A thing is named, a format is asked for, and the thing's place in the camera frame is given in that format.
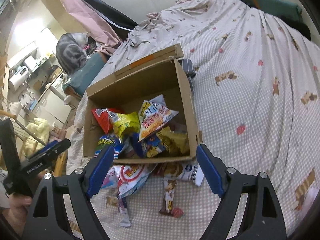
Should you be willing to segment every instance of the white blanket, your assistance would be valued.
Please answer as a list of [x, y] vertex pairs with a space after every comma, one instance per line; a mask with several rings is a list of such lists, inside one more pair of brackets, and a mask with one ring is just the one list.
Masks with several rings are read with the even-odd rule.
[[[319, 179], [313, 181], [313, 168], [316, 178], [320, 168], [319, 47], [239, 0], [178, 1], [137, 26], [93, 82], [176, 43], [197, 69], [194, 105], [204, 143], [226, 166], [241, 173], [268, 173], [287, 234], [292, 233], [304, 193], [310, 184], [320, 187]], [[86, 103], [85, 94], [75, 122], [84, 122]], [[85, 165], [82, 140], [82, 133], [72, 136], [68, 173]], [[91, 203], [111, 239], [199, 239], [220, 199], [206, 181], [200, 188], [178, 181], [174, 206], [185, 215], [175, 219], [158, 214], [163, 191], [162, 180], [151, 176], [127, 198], [131, 228], [118, 226], [120, 214], [106, 208], [106, 191]], [[243, 196], [228, 237], [238, 231], [245, 201]], [[66, 206], [75, 222], [67, 198]]]

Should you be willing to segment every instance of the metal screw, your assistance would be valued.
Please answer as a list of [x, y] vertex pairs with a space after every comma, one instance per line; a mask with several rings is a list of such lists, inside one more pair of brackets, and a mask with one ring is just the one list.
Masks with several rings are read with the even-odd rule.
[[50, 179], [51, 178], [51, 173], [47, 173], [43, 176], [44, 179]]
[[75, 169], [75, 174], [81, 174], [83, 172], [83, 168]]
[[268, 175], [265, 172], [261, 172], [260, 177], [263, 179], [266, 179], [268, 177]]
[[231, 174], [236, 173], [236, 169], [233, 168], [233, 167], [229, 167], [229, 168], [227, 169], [227, 171], [228, 171], [229, 173], [231, 173]]

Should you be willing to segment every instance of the red snack bag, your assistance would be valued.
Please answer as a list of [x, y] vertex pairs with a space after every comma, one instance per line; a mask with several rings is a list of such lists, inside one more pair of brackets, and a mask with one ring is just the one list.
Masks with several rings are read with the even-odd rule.
[[[123, 111], [116, 108], [108, 108], [111, 112], [123, 114]], [[95, 108], [91, 110], [102, 130], [107, 134], [112, 131], [112, 123], [106, 108]]]

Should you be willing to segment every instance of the human hand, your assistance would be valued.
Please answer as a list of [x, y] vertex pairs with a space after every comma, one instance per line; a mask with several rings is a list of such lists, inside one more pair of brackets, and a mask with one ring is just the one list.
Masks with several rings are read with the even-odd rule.
[[13, 228], [13, 230], [22, 236], [27, 218], [27, 206], [31, 205], [32, 198], [20, 194], [9, 196], [10, 208], [3, 211], [3, 216]]

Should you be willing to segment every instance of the barcode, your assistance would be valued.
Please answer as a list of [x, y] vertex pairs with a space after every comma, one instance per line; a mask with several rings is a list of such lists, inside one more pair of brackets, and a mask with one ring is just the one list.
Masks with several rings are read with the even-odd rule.
[[111, 115], [112, 122], [116, 122], [116, 121], [119, 120], [119, 117], [118, 117], [117, 113], [114, 113], [114, 112], [109, 112], [109, 113]]
[[102, 114], [103, 110], [102, 109], [96, 109], [96, 114], [98, 117]]

